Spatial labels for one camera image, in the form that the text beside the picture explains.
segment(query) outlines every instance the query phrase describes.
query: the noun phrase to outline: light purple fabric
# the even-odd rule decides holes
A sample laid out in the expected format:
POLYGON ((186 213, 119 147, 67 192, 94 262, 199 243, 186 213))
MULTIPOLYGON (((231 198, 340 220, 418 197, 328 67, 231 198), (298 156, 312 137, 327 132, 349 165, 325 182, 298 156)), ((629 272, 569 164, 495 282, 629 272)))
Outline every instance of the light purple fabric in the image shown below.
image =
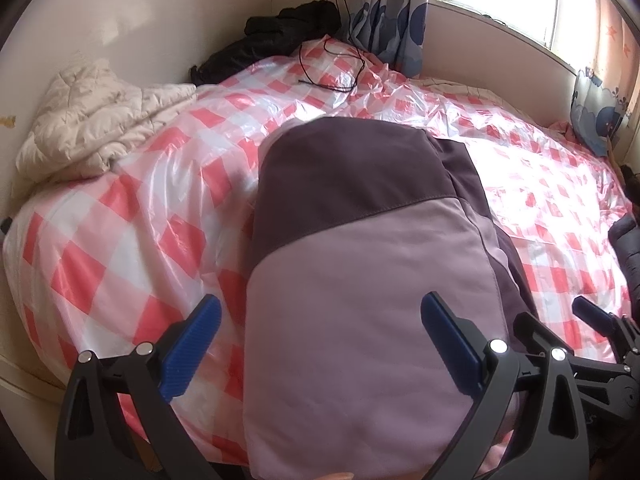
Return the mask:
POLYGON ((454 198, 301 238, 255 267, 244 378, 254 477, 388 478, 437 459, 471 400, 420 322, 432 290, 487 338, 506 339, 482 239, 454 198))

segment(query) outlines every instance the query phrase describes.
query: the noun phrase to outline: white puffer jacket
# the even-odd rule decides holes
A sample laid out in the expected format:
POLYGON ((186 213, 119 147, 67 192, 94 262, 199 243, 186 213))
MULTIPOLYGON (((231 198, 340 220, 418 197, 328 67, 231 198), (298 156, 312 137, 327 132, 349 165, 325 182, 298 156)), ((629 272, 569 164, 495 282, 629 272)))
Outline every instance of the white puffer jacket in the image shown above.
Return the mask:
POLYGON ((139 88, 105 59, 60 72, 16 160, 13 196, 37 184, 99 176, 196 100, 194 85, 139 88))

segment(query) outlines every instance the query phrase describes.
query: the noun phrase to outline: curtain pattern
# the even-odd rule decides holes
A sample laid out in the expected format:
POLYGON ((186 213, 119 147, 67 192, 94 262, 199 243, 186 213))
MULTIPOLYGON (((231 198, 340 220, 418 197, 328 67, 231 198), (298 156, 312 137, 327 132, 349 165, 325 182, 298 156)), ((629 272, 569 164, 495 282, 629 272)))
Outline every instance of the curtain pattern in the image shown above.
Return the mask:
POLYGON ((553 51, 580 67, 571 104, 574 132, 593 153, 631 117, 640 91, 640 47, 611 0, 559 0, 553 51))
POLYGON ((351 37, 406 76, 422 69, 428 0, 360 0, 352 16, 351 37))

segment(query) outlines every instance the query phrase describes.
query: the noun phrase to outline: window sill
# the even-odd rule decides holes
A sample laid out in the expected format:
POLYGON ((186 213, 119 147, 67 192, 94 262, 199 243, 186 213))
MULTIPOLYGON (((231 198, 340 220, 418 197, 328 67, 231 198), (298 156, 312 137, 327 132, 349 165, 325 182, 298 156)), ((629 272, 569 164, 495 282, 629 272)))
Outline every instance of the window sill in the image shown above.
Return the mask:
POLYGON ((470 18, 473 18, 475 20, 479 20, 481 22, 487 23, 492 27, 499 28, 503 32, 506 32, 507 34, 511 34, 514 38, 518 38, 519 40, 529 44, 530 46, 535 48, 537 51, 553 59, 556 63, 560 64, 562 67, 564 67, 566 70, 568 70, 572 74, 577 75, 577 72, 573 67, 571 67, 571 65, 569 65, 567 62, 560 59, 558 56, 556 56, 556 54, 551 52, 548 48, 545 48, 544 46, 532 40, 531 38, 524 36, 523 34, 519 33, 517 30, 513 30, 512 28, 507 27, 506 25, 503 25, 500 22, 496 22, 491 18, 487 18, 482 14, 479 14, 478 12, 465 9, 465 7, 460 7, 449 2, 441 2, 439 0, 429 0, 429 4, 435 7, 440 7, 442 9, 453 10, 454 12, 458 12, 459 14, 464 14, 465 16, 469 16, 470 18))

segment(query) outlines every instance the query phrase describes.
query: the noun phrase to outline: black cable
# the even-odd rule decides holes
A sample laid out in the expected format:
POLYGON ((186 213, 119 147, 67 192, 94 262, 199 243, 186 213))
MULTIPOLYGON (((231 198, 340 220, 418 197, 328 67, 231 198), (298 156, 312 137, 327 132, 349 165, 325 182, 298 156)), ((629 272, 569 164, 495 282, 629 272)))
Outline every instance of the black cable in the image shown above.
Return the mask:
MULTIPOLYGON (((338 0, 335 0, 335 7, 340 10, 340 7, 338 6, 338 0)), ((302 67, 302 72, 305 73, 306 78, 308 79, 308 81, 304 81, 303 79, 299 79, 298 82, 299 83, 304 83, 304 84, 308 84, 311 86, 316 86, 318 88, 323 88, 325 90, 331 90, 333 92, 341 92, 341 93, 345 93, 345 94, 350 94, 354 88, 356 88, 356 86, 358 85, 358 79, 360 78, 360 75, 362 74, 363 70, 366 67, 366 62, 364 61, 364 58, 362 57, 362 55, 360 54, 360 49, 356 46, 355 42, 353 41, 353 36, 351 35, 351 11, 349 10, 349 5, 347 4, 347 0, 344 0, 344 7, 347 10, 347 16, 349 17, 349 40, 351 43, 351 46, 353 48, 356 49, 357 52, 357 56, 354 56, 353 54, 350 54, 349 52, 343 52, 343 53, 337 53, 337 52, 331 52, 330 50, 327 49, 326 44, 327 41, 329 41, 330 38, 327 38, 326 40, 324 40, 324 51, 327 52, 328 54, 331 54, 332 56, 345 56, 345 57, 353 57, 353 59, 358 59, 361 63, 360 65, 360 69, 358 70, 358 73, 356 74, 356 77, 353 80, 353 84, 349 87, 346 86, 331 86, 331 85, 324 85, 324 84, 320 84, 320 83, 316 83, 314 82, 311 77, 309 76, 309 74, 306 72, 306 68, 305 65, 302 63, 302 47, 300 47, 300 49, 298 50, 298 60, 300 62, 300 66, 302 67)))

